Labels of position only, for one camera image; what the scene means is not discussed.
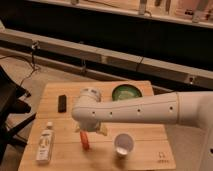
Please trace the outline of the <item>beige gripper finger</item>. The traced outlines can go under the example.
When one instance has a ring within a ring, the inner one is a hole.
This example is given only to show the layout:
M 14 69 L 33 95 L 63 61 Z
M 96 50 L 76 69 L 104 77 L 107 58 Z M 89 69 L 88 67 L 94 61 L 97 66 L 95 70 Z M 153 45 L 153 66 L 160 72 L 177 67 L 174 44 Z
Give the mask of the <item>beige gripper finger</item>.
M 106 136 L 108 134 L 108 129 L 107 129 L 106 125 L 101 124 L 97 133 Z
M 75 126 L 75 132 L 76 133 L 79 133 L 79 132 L 81 132 L 82 131 L 82 129 L 80 128 L 80 125 L 79 124 L 76 124 L 76 126 Z

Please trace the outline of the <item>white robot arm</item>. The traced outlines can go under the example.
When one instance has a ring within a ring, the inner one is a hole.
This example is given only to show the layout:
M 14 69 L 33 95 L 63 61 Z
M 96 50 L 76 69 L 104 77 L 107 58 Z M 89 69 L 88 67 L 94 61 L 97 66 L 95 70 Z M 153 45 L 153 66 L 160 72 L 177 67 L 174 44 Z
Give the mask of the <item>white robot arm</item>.
M 72 118 L 81 130 L 99 132 L 101 124 L 178 124 L 206 131 L 198 171 L 213 171 L 213 91 L 172 92 L 119 101 L 101 101 L 101 93 L 84 88 L 73 104 Z

